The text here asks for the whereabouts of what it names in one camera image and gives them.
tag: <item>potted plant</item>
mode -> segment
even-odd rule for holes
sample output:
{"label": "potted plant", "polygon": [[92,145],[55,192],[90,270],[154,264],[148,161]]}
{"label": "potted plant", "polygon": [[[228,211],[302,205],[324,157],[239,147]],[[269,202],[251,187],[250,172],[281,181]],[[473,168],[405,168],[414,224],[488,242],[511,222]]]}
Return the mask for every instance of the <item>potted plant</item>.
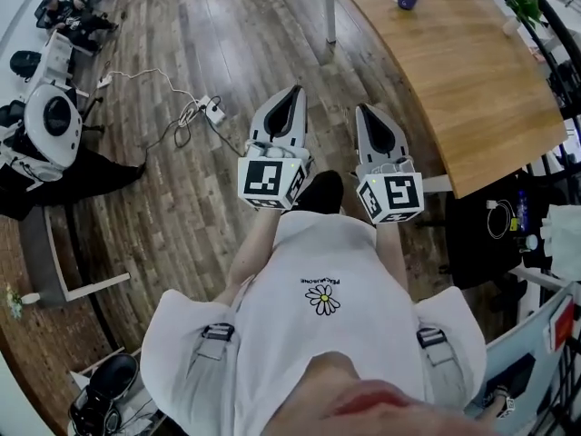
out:
{"label": "potted plant", "polygon": [[10,307],[12,316],[17,320],[22,318],[23,305],[29,305],[38,302],[39,300],[40,295],[37,292],[21,296],[18,292],[13,291],[9,285],[6,287],[6,301]]}
{"label": "potted plant", "polygon": [[541,20],[542,13],[538,8],[537,0],[507,0],[507,5],[515,12],[515,16],[502,26],[502,30],[506,35],[514,34],[523,21],[526,21],[534,28],[535,23],[539,23]]}

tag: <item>red object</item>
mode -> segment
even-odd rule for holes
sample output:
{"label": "red object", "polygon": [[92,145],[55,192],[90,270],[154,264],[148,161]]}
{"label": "red object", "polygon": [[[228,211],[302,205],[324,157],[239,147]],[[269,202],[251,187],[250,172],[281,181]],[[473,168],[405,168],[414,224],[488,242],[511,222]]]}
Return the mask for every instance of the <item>red object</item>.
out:
{"label": "red object", "polygon": [[568,337],[573,335],[573,312],[575,304],[571,296],[567,296],[556,309],[550,320],[551,346],[557,351]]}

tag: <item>strap buckle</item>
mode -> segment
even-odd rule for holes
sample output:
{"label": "strap buckle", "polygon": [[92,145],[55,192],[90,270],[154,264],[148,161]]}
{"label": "strap buckle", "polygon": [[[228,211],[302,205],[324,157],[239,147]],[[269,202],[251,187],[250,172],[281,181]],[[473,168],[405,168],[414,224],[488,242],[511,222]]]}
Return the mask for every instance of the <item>strap buckle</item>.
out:
{"label": "strap buckle", "polygon": [[202,332],[202,338],[217,339],[229,342],[234,334],[234,327],[229,323],[215,323],[206,326]]}
{"label": "strap buckle", "polygon": [[448,342],[446,334],[437,328],[421,328],[416,332],[416,337],[422,349]]}

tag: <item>black bag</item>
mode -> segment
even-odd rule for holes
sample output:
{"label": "black bag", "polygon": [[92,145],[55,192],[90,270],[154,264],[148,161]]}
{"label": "black bag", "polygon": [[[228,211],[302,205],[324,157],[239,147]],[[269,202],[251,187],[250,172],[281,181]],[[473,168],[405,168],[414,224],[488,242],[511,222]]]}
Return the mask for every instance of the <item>black bag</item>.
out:
{"label": "black bag", "polygon": [[28,82],[40,63],[40,57],[38,52],[19,50],[10,58],[10,69]]}

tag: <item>daisy print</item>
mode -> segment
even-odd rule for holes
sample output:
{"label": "daisy print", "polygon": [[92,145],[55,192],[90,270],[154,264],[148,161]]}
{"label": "daisy print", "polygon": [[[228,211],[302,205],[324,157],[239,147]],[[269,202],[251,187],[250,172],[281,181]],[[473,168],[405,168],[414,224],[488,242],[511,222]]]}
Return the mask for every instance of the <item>daisy print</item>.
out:
{"label": "daisy print", "polygon": [[333,290],[330,286],[318,285],[311,287],[305,294],[307,299],[310,299],[310,304],[315,306],[315,312],[318,315],[331,315],[341,304],[331,297]]}

